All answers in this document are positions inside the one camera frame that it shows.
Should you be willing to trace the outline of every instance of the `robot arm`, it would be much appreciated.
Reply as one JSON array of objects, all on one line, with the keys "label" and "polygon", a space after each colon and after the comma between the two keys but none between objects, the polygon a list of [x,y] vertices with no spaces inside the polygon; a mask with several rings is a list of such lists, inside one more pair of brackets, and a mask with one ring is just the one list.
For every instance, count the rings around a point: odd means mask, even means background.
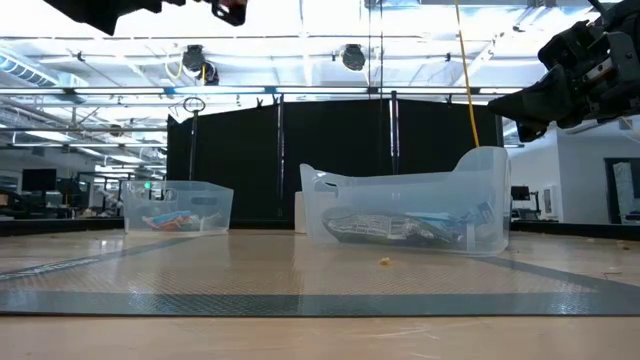
[{"label": "robot arm", "polygon": [[[162,3],[183,6],[187,0],[45,0],[74,21],[113,35],[118,18],[136,10],[162,11]],[[244,24],[248,0],[194,0],[211,4],[214,16],[233,26]]]},{"label": "robot arm", "polygon": [[602,16],[555,35],[538,53],[547,74],[536,84],[492,100],[489,109],[516,121],[520,140],[533,141],[555,121],[570,128],[640,114],[640,1],[623,0]]}]

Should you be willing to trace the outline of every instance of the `cable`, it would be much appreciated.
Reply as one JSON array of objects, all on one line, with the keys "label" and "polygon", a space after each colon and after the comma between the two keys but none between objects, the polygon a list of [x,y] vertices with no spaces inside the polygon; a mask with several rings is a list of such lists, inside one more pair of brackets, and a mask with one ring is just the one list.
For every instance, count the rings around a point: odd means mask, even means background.
[{"label": "cable", "polygon": [[464,51],[464,39],[462,38],[462,23],[460,22],[460,0],[454,0],[456,3],[456,17],[458,18],[458,35],[460,36],[460,50],[462,51],[462,68],[464,69],[464,80],[467,86],[467,100],[469,101],[469,118],[471,119],[471,130],[473,130],[473,141],[476,147],[480,146],[478,140],[478,130],[476,129],[476,117],[473,112],[473,103],[471,101],[471,85],[469,85],[469,71],[467,70],[467,56]]},{"label": "cable", "polygon": [[174,75],[171,70],[169,70],[169,62],[165,62],[164,63],[164,70],[167,72],[167,75],[169,75],[169,77],[178,80],[180,78],[180,76],[182,75],[182,60],[180,61],[180,66],[178,67],[178,75]]}]

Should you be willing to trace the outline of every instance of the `white box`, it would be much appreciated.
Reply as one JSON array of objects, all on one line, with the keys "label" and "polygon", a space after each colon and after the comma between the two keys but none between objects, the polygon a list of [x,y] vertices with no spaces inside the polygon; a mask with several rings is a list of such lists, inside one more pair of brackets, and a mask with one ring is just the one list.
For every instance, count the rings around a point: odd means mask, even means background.
[{"label": "white box", "polygon": [[511,181],[504,148],[473,149],[450,173],[356,178],[306,164],[300,173],[307,232],[315,242],[468,255],[507,247]]},{"label": "white box", "polygon": [[307,233],[307,219],[304,216],[304,196],[302,195],[302,191],[296,192],[296,203],[295,203],[295,232],[296,234],[306,234]]},{"label": "white box", "polygon": [[233,190],[205,182],[122,182],[127,234],[226,234],[232,200]]}]

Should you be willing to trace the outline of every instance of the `black curtain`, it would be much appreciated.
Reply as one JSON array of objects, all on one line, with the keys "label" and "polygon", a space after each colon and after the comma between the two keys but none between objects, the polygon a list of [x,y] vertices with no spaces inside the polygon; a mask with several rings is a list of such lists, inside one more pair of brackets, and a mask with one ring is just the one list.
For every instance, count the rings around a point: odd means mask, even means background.
[{"label": "black curtain", "polygon": [[168,180],[189,180],[192,124],[191,119],[180,124],[169,115],[167,120]]},{"label": "black curtain", "polygon": [[390,175],[389,101],[284,104],[283,215],[293,224],[300,164],[347,176]]},{"label": "black curtain", "polygon": [[[502,124],[486,106],[474,106],[480,145],[502,146]],[[475,147],[469,106],[398,100],[399,173],[452,171]]]},{"label": "black curtain", "polygon": [[[194,180],[234,190],[232,224],[279,217],[277,113],[277,106],[265,106],[198,119]],[[191,120],[169,127],[170,180],[188,179],[190,132]]]}]

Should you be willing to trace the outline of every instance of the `transparent storage container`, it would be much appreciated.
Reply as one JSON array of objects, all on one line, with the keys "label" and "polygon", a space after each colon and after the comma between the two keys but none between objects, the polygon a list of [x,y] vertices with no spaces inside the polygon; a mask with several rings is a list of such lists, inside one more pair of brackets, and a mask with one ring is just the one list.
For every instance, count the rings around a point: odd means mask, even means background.
[{"label": "transparent storage container", "polygon": [[199,181],[123,181],[127,234],[226,234],[233,190]]},{"label": "transparent storage container", "polygon": [[449,173],[358,178],[302,164],[300,175],[307,233],[317,243],[479,256],[507,247],[511,184],[504,148],[473,149]]}]

